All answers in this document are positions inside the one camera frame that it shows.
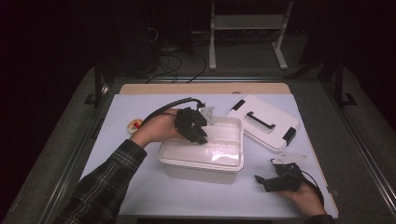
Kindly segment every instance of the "person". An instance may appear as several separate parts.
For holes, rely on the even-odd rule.
[[[175,109],[168,109],[152,118],[103,164],[84,176],[73,191],[70,202],[53,223],[116,223],[129,182],[147,156],[144,147],[151,142],[184,139],[175,127],[176,113]],[[306,184],[296,192],[280,191],[277,194],[293,200],[309,217],[310,223],[331,223],[332,218]]]

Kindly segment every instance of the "white lid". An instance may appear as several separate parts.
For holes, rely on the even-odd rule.
[[[208,133],[206,144],[198,145],[187,140],[171,139],[161,144],[158,159],[170,165],[239,171],[243,167],[241,121],[221,117],[215,125],[206,126],[204,130]]]
[[[297,118],[253,95],[236,104],[228,116],[241,119],[247,136],[273,151],[282,151],[299,127]]]

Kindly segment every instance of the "table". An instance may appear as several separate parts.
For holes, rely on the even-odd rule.
[[[258,94],[258,96],[270,101],[269,103],[277,104],[278,106],[286,105],[285,102],[289,102],[287,107],[281,109],[292,109],[293,111],[290,112],[292,112],[292,115],[298,116],[302,125],[297,132],[298,136],[293,140],[293,144],[290,144],[290,148],[286,150],[296,150],[297,147],[307,146],[301,149],[301,151],[309,155],[309,161],[301,162],[299,165],[318,181],[325,196],[326,210],[333,217],[338,217],[332,196],[325,191],[327,184],[318,165],[315,152],[310,145],[304,125],[299,117],[297,106],[290,94],[288,86],[282,83],[124,85],[120,90],[120,95],[115,98],[109,109],[102,131],[92,150],[92,155],[95,158],[93,159],[92,155],[90,156],[83,175],[94,169],[102,160],[105,160],[122,139],[127,136],[127,133],[122,134],[125,130],[121,131],[118,128],[120,127],[118,124],[125,123],[125,120],[128,120],[128,118],[124,118],[125,114],[135,113],[134,116],[136,116],[140,113],[142,115],[143,112],[148,113],[145,110],[153,110],[162,106],[157,104],[147,105],[150,97],[159,100],[161,96],[165,96],[167,100],[172,102],[180,99],[179,97],[186,96],[186,93],[192,97],[205,98],[209,102],[219,102],[221,99],[224,101],[226,98],[236,100],[242,98],[244,94]],[[128,110],[128,108],[125,108],[129,104],[137,104],[141,101],[146,101],[145,105],[142,105],[142,107],[145,107],[144,109]],[[224,113],[226,110],[224,108],[215,108],[215,111]],[[106,138],[108,133],[112,133],[112,140],[110,141]],[[233,185],[219,185],[171,178],[164,171],[162,172],[163,167],[156,159],[156,148],[159,147],[159,144],[149,145],[146,148],[148,157],[131,182],[120,214],[138,217],[227,217],[260,219],[300,217],[301,214],[288,200],[274,193],[266,193],[262,186],[255,183],[253,175],[274,177],[274,170],[268,160],[274,154],[266,149],[255,146],[255,143],[249,139],[245,138],[244,141],[244,147],[246,148],[245,166],[238,174],[237,180]]]

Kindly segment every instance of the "translucent plastic box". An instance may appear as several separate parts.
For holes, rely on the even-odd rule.
[[[216,116],[214,120],[214,125],[203,128],[207,133],[206,144],[179,139],[161,144],[158,159],[168,175],[220,184],[235,181],[244,166],[242,122]]]

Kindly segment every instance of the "flannel shirt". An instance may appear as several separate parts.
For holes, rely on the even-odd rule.
[[[99,167],[84,176],[53,223],[116,223],[129,182],[147,152],[125,140]]]

